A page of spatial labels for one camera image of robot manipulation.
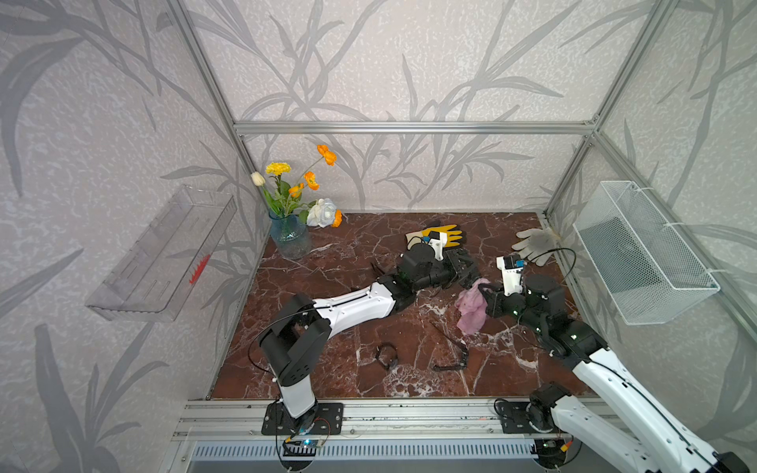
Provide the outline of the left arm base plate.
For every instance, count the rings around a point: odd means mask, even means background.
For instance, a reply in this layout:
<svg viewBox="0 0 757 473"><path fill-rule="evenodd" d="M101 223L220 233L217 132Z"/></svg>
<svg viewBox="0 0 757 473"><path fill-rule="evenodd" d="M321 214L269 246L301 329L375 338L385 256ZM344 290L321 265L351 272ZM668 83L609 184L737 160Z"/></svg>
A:
<svg viewBox="0 0 757 473"><path fill-rule="evenodd" d="M305 435L339 435L344 419L343 403L321 402L315 404L300 418L290 415L282 401L267 406L261 433L269 437L296 437Z"/></svg>

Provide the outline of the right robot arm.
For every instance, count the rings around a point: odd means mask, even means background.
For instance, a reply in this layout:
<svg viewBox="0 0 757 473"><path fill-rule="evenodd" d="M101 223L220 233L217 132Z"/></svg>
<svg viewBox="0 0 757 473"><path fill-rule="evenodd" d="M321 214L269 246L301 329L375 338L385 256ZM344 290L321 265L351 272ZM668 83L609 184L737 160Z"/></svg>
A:
<svg viewBox="0 0 757 473"><path fill-rule="evenodd" d="M622 472L748 471L736 453L720 453L677 420L593 328L567 315L564 289L554 279L530 276L518 293L492 284L481 284L478 291L489 317L514 317L626 427L616 428L567 388L551 382L530 394L526 416L536 431L568 434Z"/></svg>

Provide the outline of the pink fluffy cloth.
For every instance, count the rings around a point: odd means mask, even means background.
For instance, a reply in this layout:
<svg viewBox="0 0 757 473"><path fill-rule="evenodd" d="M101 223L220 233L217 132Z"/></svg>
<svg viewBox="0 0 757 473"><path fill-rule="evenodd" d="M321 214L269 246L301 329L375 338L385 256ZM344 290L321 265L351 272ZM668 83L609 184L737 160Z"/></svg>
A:
<svg viewBox="0 0 757 473"><path fill-rule="evenodd" d="M487 303L479 291L479 286L489 283L490 281L486 278L477 279L473 286L469 290L463 291L455 302L455 307L461 314L457 328L464 335L473 335L479 332L487 319Z"/></svg>

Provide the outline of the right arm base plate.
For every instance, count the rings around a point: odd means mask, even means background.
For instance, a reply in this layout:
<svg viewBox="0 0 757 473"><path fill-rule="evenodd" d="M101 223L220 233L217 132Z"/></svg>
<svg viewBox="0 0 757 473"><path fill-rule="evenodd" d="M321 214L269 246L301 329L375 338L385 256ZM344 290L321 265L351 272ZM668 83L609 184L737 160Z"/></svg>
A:
<svg viewBox="0 0 757 473"><path fill-rule="evenodd" d="M504 434L524 434L534 436L557 436L573 439L573 435L561 430L552 416L558 400L568 399L530 398L528 401L510 401L497 398L494 401L495 414Z"/></svg>

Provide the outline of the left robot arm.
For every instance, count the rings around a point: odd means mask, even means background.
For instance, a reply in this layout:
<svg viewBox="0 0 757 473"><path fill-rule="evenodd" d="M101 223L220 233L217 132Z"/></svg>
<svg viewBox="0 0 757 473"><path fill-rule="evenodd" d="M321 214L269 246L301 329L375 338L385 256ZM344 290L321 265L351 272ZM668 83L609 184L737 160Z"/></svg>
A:
<svg viewBox="0 0 757 473"><path fill-rule="evenodd" d="M455 284L470 289L479 276L466 250L437 251L429 244L416 244L402 254L394 270L366 288L327 299L295 295L257 337L290 418L301 421L315 415L311 373L332 337L362 323L398 315L414 304L422 290Z"/></svg>

